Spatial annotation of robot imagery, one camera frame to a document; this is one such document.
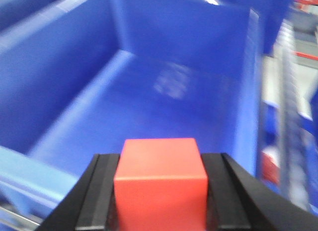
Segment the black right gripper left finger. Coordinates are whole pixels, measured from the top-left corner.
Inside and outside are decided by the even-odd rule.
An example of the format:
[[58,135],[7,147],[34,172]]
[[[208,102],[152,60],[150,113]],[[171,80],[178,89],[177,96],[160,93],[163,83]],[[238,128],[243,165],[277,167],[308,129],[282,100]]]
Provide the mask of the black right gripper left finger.
[[119,154],[96,154],[38,231],[117,231],[114,175]]

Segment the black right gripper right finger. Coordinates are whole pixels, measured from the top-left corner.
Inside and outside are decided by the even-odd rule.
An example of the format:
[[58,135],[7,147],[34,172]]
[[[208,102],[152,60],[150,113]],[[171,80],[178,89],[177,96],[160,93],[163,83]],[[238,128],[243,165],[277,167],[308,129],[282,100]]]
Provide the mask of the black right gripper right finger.
[[276,194],[228,154],[201,155],[208,231],[316,231],[318,218]]

